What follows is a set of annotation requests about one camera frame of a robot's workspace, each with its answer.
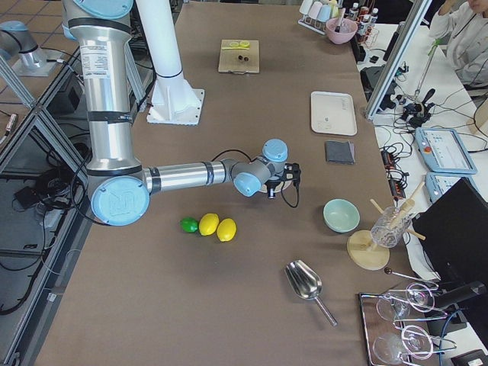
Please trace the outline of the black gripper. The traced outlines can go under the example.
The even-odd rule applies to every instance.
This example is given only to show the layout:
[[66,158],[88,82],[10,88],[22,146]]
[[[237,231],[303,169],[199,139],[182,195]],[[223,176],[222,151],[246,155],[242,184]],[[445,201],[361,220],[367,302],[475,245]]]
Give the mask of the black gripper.
[[278,188],[282,193],[286,187],[293,185],[299,194],[301,169],[298,163],[286,163],[284,165],[284,172],[282,175],[273,176],[266,181],[266,193],[269,199],[274,199]]

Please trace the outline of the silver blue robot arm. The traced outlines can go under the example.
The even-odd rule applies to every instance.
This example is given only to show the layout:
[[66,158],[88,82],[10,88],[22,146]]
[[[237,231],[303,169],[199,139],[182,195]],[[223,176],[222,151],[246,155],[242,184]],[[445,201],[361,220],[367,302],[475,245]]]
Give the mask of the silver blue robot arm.
[[6,21],[1,23],[1,57],[9,61],[15,56],[13,70],[19,76],[47,77],[55,67],[24,23]]
[[265,142],[248,162],[235,159],[143,167],[133,151],[126,48],[130,11],[137,8],[156,83],[148,121],[196,125],[204,91],[184,77],[168,2],[65,1],[63,30],[79,43],[92,157],[87,164],[91,210],[105,225],[125,226],[146,212],[153,194],[231,182],[250,197],[269,197],[286,182],[300,183],[300,167],[280,139]]

